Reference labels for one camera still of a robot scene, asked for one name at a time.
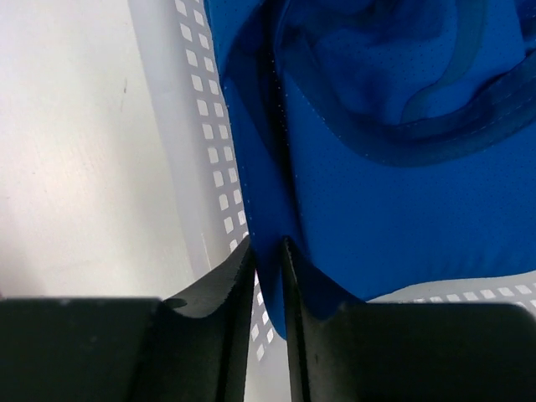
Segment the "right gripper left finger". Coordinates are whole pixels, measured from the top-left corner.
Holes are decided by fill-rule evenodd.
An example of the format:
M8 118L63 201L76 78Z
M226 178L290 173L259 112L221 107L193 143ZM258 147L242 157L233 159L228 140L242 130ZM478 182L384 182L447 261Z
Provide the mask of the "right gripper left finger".
M241 401L255 275L248 240L157 298L8 298L4 401Z

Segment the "blue cap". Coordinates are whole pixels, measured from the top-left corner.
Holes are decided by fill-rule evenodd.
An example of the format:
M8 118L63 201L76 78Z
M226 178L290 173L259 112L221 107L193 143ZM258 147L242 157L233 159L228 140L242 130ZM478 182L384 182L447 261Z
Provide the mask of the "blue cap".
M207 1L265 307L535 268L532 1Z

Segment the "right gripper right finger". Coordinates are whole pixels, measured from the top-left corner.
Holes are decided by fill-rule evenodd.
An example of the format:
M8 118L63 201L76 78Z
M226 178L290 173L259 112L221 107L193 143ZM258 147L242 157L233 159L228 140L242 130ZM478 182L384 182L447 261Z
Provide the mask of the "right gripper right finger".
M535 318L500 303L367 303L281 243L295 401L532 401Z

